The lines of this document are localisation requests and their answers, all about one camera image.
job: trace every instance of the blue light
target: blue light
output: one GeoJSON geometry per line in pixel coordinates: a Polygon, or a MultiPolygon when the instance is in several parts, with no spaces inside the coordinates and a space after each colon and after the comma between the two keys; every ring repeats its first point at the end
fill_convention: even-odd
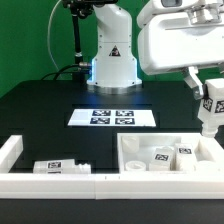
{"type": "Polygon", "coordinates": [[[95,78],[95,66],[96,66],[96,64],[95,64],[95,60],[93,59],[92,60],[92,70],[91,70],[91,72],[92,72],[92,76],[91,76],[91,81],[93,81],[95,78]]]}

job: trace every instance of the black tabletop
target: black tabletop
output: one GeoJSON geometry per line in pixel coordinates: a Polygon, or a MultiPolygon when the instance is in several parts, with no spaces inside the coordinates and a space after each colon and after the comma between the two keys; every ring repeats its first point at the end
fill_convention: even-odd
{"type": "MultiPolygon", "coordinates": [[[[0,145],[23,135],[10,172],[35,161],[75,159],[117,173],[117,133],[200,132],[199,101],[184,82],[146,82],[124,95],[92,93],[71,81],[27,81],[0,99],[0,145]],[[156,127],[71,127],[74,109],[151,109],[156,127]]],[[[223,128],[217,141],[224,146],[223,128]]],[[[223,200],[0,200],[1,223],[223,223],[223,200]]]]}

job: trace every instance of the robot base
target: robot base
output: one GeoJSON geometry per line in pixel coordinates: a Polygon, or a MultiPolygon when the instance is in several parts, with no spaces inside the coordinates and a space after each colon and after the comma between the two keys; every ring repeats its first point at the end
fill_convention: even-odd
{"type": "Polygon", "coordinates": [[[136,84],[128,87],[101,87],[96,85],[87,85],[87,89],[91,92],[103,93],[103,94],[126,94],[130,92],[140,91],[142,89],[142,84],[136,84]]]}

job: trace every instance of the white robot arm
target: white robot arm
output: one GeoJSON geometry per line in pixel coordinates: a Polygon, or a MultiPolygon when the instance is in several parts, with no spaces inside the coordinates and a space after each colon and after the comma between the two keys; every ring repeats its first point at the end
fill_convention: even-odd
{"type": "Polygon", "coordinates": [[[224,79],[207,80],[205,98],[197,73],[198,68],[217,66],[224,72],[223,0],[151,0],[137,21],[142,70],[148,75],[182,71],[195,98],[202,99],[202,134],[214,137],[224,124],[224,79]]]}
{"type": "Polygon", "coordinates": [[[132,55],[132,18],[115,4],[94,7],[98,28],[98,52],[92,61],[90,90],[119,94],[141,85],[137,61],[132,55]]]}

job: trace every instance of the white tray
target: white tray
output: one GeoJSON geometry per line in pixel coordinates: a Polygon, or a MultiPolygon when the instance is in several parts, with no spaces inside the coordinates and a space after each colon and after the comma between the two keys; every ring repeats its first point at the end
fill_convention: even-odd
{"type": "Polygon", "coordinates": [[[224,172],[127,172],[130,158],[122,151],[122,136],[138,136],[139,158],[150,147],[191,142],[199,157],[222,163],[224,154],[215,139],[200,134],[118,134],[118,174],[12,174],[7,173],[22,152],[22,136],[12,136],[0,150],[0,198],[66,198],[66,199],[173,199],[224,198],[224,172]]]}

